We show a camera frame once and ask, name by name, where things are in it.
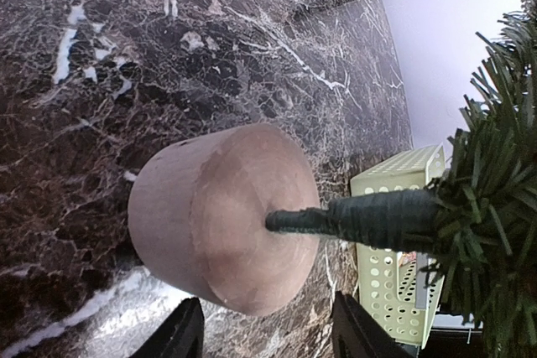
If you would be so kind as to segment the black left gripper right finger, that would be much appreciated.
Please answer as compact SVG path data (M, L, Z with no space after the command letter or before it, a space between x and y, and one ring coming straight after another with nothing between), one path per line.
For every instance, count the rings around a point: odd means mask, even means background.
M350 294L336 291L331 318L336 358L411 357Z

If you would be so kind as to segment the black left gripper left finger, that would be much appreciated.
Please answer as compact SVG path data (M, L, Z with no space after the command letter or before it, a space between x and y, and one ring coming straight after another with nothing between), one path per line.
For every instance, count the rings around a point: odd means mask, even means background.
M205 317L198 298L187 298L173 310L131 358L201 358Z

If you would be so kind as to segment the green perforated plastic basket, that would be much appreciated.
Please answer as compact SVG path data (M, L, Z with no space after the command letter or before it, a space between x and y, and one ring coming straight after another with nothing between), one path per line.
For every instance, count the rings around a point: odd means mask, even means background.
M444 169L442 145L405 151L353 177L351 195L421 189ZM420 271L432 259L361 244L356 249L360 304L396 342L425 347L443 285L439 280L428 286Z

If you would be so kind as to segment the small green christmas tree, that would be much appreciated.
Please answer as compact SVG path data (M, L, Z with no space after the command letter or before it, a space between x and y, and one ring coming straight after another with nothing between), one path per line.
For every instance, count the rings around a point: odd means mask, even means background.
M487 42L472 76L480 99L461 109L466 127L439 178L265 220L272 232L430 255L427 282L444 283L443 301L482 328L491 357L536 354L536 0L520 1Z

